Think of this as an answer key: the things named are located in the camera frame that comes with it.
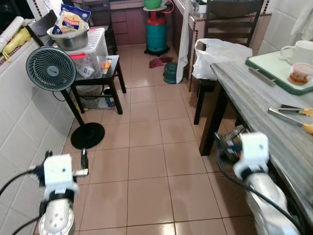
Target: fan stand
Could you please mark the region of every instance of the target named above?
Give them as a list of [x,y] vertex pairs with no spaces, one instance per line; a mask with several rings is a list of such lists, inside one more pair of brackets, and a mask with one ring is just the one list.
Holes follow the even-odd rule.
[[72,134],[70,141],[74,148],[92,148],[99,144],[104,138],[105,130],[104,127],[95,122],[84,123],[82,117],[80,116],[75,104],[73,103],[71,97],[66,90],[61,91],[67,104],[72,110],[74,116],[76,117],[80,127],[78,127]]

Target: marble table top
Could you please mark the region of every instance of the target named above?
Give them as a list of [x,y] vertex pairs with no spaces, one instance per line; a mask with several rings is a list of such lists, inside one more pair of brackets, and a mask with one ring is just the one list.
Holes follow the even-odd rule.
[[[268,108],[287,104],[300,108],[313,107],[313,93],[296,96],[279,86],[269,86],[239,62],[212,64],[230,100],[253,131],[263,132],[269,139],[271,162],[313,225],[313,136],[298,126],[290,125],[268,114]],[[304,123],[313,118],[288,114]]]

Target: metal bowl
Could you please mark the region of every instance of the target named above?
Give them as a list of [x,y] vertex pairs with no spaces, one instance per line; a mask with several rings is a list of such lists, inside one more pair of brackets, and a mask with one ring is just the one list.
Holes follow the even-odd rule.
[[88,44],[89,26],[67,34],[52,34],[52,30],[53,27],[48,29],[47,34],[63,50],[79,50]]

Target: wall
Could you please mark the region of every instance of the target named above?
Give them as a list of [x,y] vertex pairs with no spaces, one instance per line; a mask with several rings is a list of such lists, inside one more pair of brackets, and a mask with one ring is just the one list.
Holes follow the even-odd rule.
[[272,18],[258,54],[277,51],[301,40],[290,32],[306,1],[312,0],[270,0],[267,13],[271,12]]
[[[26,60],[36,48],[33,41],[27,42],[11,63],[0,66],[0,187],[41,163],[46,150],[61,153],[73,121],[65,102],[39,89],[27,76]],[[43,189],[33,176],[9,186],[0,198],[0,235],[11,235],[36,217],[42,197]],[[30,225],[19,234],[29,235],[33,230]]]

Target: black fan base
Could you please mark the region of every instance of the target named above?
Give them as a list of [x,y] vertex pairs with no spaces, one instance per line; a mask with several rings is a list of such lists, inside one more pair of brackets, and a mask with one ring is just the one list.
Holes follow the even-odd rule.
[[104,127],[95,122],[86,123],[78,127],[70,137],[74,148],[92,148],[99,144],[105,134]]

